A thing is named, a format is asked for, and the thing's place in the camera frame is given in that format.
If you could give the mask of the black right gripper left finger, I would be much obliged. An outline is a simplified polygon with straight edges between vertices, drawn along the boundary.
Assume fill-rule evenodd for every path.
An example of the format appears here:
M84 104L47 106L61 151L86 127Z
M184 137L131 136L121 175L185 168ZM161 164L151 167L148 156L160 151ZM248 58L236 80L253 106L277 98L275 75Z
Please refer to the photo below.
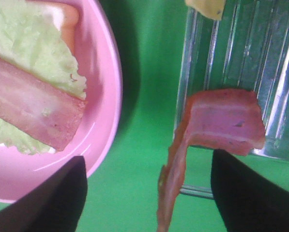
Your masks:
M29 194L0 210L0 232L74 232L87 190L84 158L75 156Z

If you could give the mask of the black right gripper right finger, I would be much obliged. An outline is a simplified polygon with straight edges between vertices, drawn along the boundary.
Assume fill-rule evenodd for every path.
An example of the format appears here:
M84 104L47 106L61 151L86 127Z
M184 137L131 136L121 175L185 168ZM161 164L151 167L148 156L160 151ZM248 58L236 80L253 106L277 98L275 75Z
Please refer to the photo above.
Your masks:
M227 151L213 152L213 198L229 232L289 232L289 192Z

